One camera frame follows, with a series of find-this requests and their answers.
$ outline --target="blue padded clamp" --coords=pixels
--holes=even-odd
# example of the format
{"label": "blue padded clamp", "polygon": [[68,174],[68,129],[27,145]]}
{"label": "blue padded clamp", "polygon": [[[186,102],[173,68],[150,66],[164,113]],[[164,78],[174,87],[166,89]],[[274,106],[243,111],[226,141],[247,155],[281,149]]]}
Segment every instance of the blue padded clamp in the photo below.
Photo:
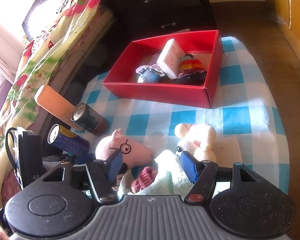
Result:
{"label": "blue padded clamp", "polygon": [[195,183],[199,177],[196,164],[199,163],[189,152],[183,151],[180,157],[180,163],[185,171],[189,181]]}
{"label": "blue padded clamp", "polygon": [[117,175],[119,170],[121,169],[122,163],[123,163],[123,154],[121,150],[116,150],[106,161],[106,172],[105,176],[107,180],[111,183],[113,182]]}

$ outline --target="pink sock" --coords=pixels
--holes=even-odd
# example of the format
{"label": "pink sock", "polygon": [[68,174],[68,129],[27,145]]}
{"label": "pink sock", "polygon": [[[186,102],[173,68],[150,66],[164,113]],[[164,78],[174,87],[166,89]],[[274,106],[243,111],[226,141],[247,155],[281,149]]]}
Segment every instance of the pink sock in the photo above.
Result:
{"label": "pink sock", "polygon": [[131,190],[133,193],[137,193],[142,189],[148,187],[157,176],[158,171],[151,167],[145,167],[138,178],[131,183]]}

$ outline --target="dark wooden cabinet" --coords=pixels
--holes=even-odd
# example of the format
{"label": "dark wooden cabinet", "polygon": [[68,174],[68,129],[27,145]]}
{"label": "dark wooden cabinet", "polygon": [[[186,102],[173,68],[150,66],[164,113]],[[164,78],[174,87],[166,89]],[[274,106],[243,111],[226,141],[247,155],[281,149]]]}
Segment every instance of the dark wooden cabinet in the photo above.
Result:
{"label": "dark wooden cabinet", "polygon": [[107,0],[132,39],[216,29],[209,0]]}

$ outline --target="soda can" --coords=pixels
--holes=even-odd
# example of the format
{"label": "soda can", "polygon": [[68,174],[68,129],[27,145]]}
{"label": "soda can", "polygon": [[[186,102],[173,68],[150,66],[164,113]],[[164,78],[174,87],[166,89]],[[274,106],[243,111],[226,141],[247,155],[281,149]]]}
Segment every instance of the soda can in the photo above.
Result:
{"label": "soda can", "polygon": [[107,120],[85,103],[74,108],[71,120],[95,136],[104,134],[108,127]]}
{"label": "soda can", "polygon": [[86,155],[90,147],[86,139],[57,123],[50,129],[48,143],[72,155]]}

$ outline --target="blanket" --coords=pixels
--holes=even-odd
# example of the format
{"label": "blanket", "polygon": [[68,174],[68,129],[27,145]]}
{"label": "blanket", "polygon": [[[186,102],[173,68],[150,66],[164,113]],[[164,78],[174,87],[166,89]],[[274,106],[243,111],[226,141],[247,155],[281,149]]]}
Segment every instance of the blanket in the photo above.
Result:
{"label": "blanket", "polygon": [[48,84],[71,49],[78,44],[98,14],[100,0],[69,0],[50,28],[43,30],[25,49],[16,79],[2,108],[0,119],[0,193],[4,178],[12,170],[4,147],[10,127],[28,128],[37,117],[36,91]]}

